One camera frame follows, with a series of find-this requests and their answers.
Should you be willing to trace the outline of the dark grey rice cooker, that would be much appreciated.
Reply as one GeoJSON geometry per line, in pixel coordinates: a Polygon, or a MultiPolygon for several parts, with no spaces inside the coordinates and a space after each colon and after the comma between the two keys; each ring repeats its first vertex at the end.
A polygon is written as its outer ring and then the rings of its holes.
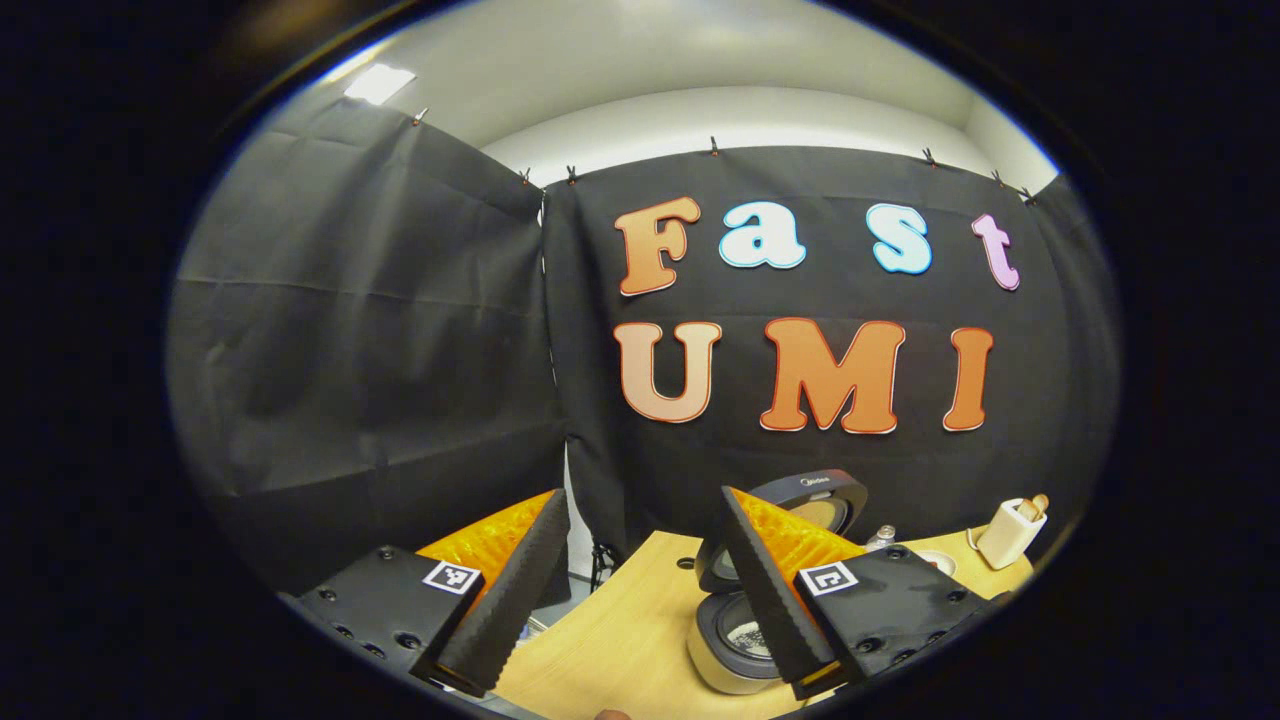
{"type": "MultiPolygon", "coordinates": [[[[840,469],[805,471],[758,486],[750,495],[774,503],[836,536],[846,536],[865,507],[868,491],[840,469]]],[[[764,637],[724,542],[705,538],[692,560],[699,603],[687,652],[701,680],[726,694],[755,694],[780,682],[764,637]]]]}

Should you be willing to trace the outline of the ceiling light panel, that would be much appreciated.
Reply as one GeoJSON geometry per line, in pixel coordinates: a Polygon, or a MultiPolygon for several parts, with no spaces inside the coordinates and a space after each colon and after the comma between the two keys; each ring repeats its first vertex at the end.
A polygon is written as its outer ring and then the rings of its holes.
{"type": "Polygon", "coordinates": [[[343,95],[380,106],[415,79],[411,70],[374,63],[346,86],[343,95]]]}

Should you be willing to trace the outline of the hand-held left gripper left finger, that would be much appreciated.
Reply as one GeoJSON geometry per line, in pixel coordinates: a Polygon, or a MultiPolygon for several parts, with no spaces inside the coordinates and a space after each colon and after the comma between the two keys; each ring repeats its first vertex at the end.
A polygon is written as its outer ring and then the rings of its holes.
{"type": "Polygon", "coordinates": [[[481,697],[553,578],[568,528],[566,495],[549,489],[420,550],[378,547],[282,600],[389,673],[481,697]]]}

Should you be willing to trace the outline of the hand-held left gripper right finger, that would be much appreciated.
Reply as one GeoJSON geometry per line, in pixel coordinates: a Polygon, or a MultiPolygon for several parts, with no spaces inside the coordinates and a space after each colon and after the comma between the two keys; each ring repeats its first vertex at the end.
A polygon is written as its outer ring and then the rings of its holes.
{"type": "Polygon", "coordinates": [[[867,552],[740,489],[721,496],[724,546],[797,700],[915,664],[993,610],[905,546],[867,552]]]}

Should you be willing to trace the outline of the white toaster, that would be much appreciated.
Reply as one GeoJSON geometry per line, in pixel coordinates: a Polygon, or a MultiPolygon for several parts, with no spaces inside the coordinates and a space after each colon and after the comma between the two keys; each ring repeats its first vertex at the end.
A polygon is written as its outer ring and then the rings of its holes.
{"type": "Polygon", "coordinates": [[[1004,501],[974,541],[977,552],[993,570],[1002,570],[1021,557],[1047,520],[1046,514],[1036,523],[1024,521],[1015,511],[1020,500],[1004,501]]]}

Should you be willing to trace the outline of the black backdrop cloth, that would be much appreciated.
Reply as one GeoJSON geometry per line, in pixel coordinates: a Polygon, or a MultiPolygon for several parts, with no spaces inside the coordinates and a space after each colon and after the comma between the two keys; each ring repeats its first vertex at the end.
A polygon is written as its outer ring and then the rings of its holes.
{"type": "Polygon", "coordinates": [[[712,536],[722,486],[836,468],[910,538],[1046,493],[1085,506],[1123,383],[1102,243],[1068,179],[860,149],[646,158],[527,183],[352,101],[270,119],[172,296],[198,495],[298,594],[570,484],[621,559],[712,536]]]}

